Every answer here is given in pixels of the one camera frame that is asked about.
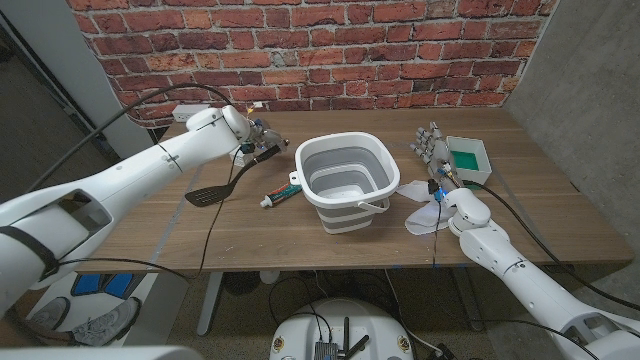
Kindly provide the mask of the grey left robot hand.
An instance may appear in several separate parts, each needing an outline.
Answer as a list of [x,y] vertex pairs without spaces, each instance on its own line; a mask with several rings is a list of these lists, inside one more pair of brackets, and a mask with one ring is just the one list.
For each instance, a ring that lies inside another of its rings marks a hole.
[[246,141],[260,149],[270,149],[276,146],[281,152],[286,152],[289,145],[288,139],[262,119],[249,120],[249,135]]

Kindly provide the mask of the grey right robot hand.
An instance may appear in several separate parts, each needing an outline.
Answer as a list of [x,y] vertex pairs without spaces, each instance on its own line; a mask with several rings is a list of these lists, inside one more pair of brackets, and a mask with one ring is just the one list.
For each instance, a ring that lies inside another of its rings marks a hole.
[[410,148],[426,164],[429,175],[442,190],[450,192],[464,186],[453,154],[435,122],[430,123],[429,129],[418,128],[416,141]]

